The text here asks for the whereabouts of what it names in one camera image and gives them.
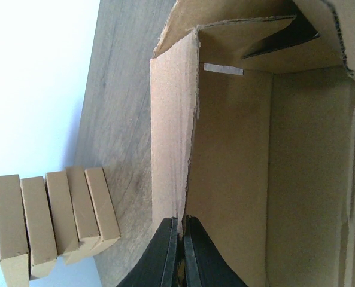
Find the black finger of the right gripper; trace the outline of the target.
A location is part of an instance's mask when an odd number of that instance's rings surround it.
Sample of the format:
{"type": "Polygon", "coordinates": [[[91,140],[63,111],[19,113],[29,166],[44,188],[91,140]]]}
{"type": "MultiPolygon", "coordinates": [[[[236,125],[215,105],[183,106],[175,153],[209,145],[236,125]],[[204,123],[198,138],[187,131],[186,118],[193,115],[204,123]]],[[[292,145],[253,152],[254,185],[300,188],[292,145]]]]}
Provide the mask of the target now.
{"type": "Polygon", "coordinates": [[[253,44],[241,57],[251,57],[294,47],[318,38],[319,32],[305,16],[296,16],[284,29],[253,44]]]}

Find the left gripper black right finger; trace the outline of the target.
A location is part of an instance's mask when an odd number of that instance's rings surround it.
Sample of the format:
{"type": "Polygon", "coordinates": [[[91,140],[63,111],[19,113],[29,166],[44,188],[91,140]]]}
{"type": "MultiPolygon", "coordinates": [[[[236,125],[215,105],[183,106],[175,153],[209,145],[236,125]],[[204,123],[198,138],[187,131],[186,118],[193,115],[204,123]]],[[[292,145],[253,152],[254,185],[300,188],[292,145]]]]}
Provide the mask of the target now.
{"type": "Polygon", "coordinates": [[[246,286],[228,266],[197,217],[186,218],[183,237],[187,286],[246,286]]]}

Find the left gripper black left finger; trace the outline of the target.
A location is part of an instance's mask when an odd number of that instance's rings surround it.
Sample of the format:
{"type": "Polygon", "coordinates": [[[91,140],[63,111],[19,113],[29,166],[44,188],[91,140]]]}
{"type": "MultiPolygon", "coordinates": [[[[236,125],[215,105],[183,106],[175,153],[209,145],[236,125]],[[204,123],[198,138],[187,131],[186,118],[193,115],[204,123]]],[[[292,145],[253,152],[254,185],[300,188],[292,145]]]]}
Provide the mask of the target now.
{"type": "Polygon", "coordinates": [[[165,218],[135,267],[119,286],[177,286],[178,221],[165,218]]]}

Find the brown cardboard box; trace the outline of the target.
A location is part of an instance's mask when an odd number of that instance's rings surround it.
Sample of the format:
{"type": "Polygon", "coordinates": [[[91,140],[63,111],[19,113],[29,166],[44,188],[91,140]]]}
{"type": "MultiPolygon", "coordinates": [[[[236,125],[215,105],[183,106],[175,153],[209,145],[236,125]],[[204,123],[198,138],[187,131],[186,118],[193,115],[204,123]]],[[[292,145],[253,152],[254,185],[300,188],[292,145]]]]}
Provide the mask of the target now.
{"type": "Polygon", "coordinates": [[[246,286],[355,286],[355,1],[177,1],[150,60],[153,227],[246,286]],[[241,59],[305,16],[309,42],[241,59]]]}

